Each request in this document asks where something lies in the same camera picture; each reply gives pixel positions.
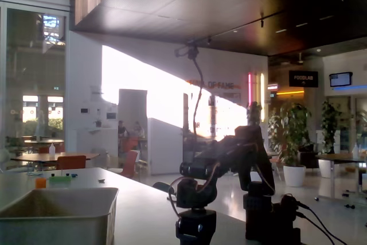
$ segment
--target potted plant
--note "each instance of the potted plant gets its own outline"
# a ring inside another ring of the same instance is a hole
[[[257,102],[247,104],[247,125],[248,126],[259,126],[262,106]]]
[[[280,109],[284,145],[280,151],[280,159],[284,163],[284,178],[287,186],[302,186],[305,166],[298,160],[298,150],[310,144],[307,118],[308,109],[299,103],[286,103]]]
[[[280,144],[281,135],[280,116],[276,113],[276,110],[273,109],[268,121],[268,138],[269,149],[275,153],[280,153],[282,148]]]
[[[333,105],[325,101],[322,104],[322,135],[323,149],[322,154],[334,154],[335,132],[338,127],[338,116],[341,112],[336,110]],[[319,160],[321,177],[330,178],[330,161]]]
[[[95,121],[96,127],[102,127],[102,121],[100,119]]]

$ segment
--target wall-mounted tv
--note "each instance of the wall-mounted tv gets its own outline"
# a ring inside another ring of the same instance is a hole
[[[348,86],[352,84],[352,72],[330,74],[330,87]]]

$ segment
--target pink neon tube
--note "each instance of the pink neon tube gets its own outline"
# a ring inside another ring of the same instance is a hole
[[[251,74],[248,74],[248,104],[252,103],[252,83],[251,83]]]

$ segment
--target white planter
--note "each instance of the white planter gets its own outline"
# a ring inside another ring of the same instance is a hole
[[[330,161],[328,160],[319,160],[319,168],[322,178],[330,178],[331,170],[330,170]],[[337,176],[340,174],[339,165],[334,165],[334,175]]]
[[[284,166],[284,178],[287,186],[302,186],[304,175],[306,174],[305,166]]]

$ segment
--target wooden ceiling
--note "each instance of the wooden ceiling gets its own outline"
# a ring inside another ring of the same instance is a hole
[[[103,0],[75,29],[276,56],[367,36],[366,18],[367,0]]]

